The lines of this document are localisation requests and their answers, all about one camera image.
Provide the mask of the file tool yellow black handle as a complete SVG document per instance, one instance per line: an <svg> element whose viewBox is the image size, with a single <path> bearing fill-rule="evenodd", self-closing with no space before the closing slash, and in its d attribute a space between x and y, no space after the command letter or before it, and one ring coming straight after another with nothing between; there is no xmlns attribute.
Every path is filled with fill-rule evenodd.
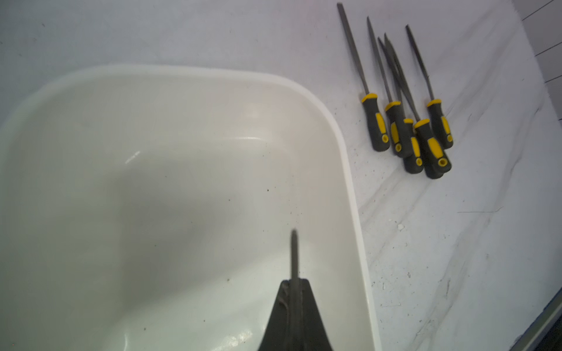
<svg viewBox="0 0 562 351"><path fill-rule="evenodd" d="M344 6L341 2L337 3L337 10L340 16L346 42L348 43L354 66L357 69L364 89L364 97L361 99L361 105L363 106L366 115L367 129L369 132L371 144L376 152L384 152L389 149L390 141L386 128L386 122L378 108L378 95L371 93L368 88L367 80L359 57L359 52L357 51L357 46L355 44L351 27L345 13Z"/></svg>

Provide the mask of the white plastic storage tray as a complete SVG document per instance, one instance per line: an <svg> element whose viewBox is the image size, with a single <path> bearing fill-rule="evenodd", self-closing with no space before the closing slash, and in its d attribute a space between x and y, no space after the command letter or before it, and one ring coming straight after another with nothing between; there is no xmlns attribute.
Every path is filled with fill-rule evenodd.
<svg viewBox="0 0 562 351"><path fill-rule="evenodd" d="M1 349L257 350L291 231L334 350L380 350L342 132L276 75L112 65L1 127Z"/></svg>

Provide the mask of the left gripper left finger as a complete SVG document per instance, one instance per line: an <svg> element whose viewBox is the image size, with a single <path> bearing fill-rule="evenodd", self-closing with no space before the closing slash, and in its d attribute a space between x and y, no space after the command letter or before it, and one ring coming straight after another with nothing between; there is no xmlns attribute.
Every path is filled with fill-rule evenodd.
<svg viewBox="0 0 562 351"><path fill-rule="evenodd" d="M263 339L258 348L260 351L291 350L290 287L291 280L283 280L280 283Z"/></svg>

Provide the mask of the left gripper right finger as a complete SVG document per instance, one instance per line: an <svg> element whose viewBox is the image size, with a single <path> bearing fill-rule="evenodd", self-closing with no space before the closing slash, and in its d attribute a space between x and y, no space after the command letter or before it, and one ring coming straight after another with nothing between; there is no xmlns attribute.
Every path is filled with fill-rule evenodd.
<svg viewBox="0 0 562 351"><path fill-rule="evenodd" d="M307 279L300 279L302 347L301 350L332 351L312 287Z"/></svg>

